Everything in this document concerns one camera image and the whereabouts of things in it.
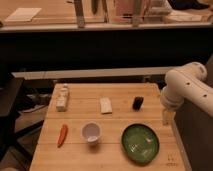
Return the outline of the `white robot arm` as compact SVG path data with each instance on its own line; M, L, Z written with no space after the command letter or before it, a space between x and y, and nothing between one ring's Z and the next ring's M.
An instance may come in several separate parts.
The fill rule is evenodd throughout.
M170 125L175 112L187 99L213 118L213 88L204 83L206 67L199 62L191 62L174 67L165 75L166 86L161 90L160 102L164 106L163 124Z

